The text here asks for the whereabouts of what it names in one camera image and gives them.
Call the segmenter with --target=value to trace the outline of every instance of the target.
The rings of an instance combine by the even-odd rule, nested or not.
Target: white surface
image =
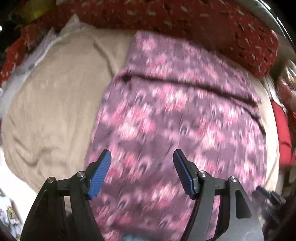
[[[28,216],[37,194],[22,180],[17,178],[8,168],[4,153],[0,147],[0,188],[14,203],[14,208],[22,226]]]

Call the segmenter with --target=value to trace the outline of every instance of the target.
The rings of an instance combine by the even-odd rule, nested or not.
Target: purple cloth
[[[183,39],[137,32],[103,98],[86,156],[87,166],[103,149],[112,154],[91,202],[105,240],[119,241],[124,233],[180,240],[194,202],[173,165],[177,148],[199,170],[238,177],[250,195],[266,174],[258,102],[248,74],[215,54]]]

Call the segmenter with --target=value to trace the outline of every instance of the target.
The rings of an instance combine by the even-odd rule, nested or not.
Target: blue gripper pad
[[[173,162],[185,193],[191,199],[195,199],[196,194],[199,192],[197,167],[194,165],[196,169],[193,169],[191,162],[187,160],[180,149],[174,151]]]
[[[92,164],[98,165],[98,167],[96,168],[96,170],[92,172],[93,175],[90,178],[88,192],[88,197],[90,200],[92,200],[96,195],[99,194],[104,184],[105,177],[111,165],[111,152],[109,150],[104,150],[102,154],[99,156],[98,160],[94,163],[91,163],[89,167]]]

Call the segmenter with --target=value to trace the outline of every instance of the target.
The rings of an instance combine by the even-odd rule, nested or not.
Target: metal bolt
[[[53,182],[54,182],[54,177],[49,177],[49,178],[47,179],[47,182],[48,182],[48,183],[53,183]]]
[[[207,172],[206,171],[200,171],[198,173],[201,177],[206,177],[207,176]]]
[[[234,177],[234,176],[231,176],[231,177],[230,177],[230,180],[231,180],[232,182],[234,182],[234,183],[236,183],[236,182],[237,182],[237,178],[236,178],[236,177]]]
[[[77,177],[84,177],[84,176],[85,176],[84,171],[77,172]]]

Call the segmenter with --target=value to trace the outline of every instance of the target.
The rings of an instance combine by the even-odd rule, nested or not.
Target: red fabric
[[[88,0],[63,3],[30,23],[7,49],[0,84],[24,54],[35,46],[43,29],[59,31],[76,13],[98,28],[145,29],[184,37],[218,50],[257,77],[274,63],[279,46],[273,31],[234,0]]]
[[[276,127],[279,136],[279,166],[291,167],[292,162],[292,143],[288,126],[288,118],[283,109],[271,100],[274,117],[276,120]]]

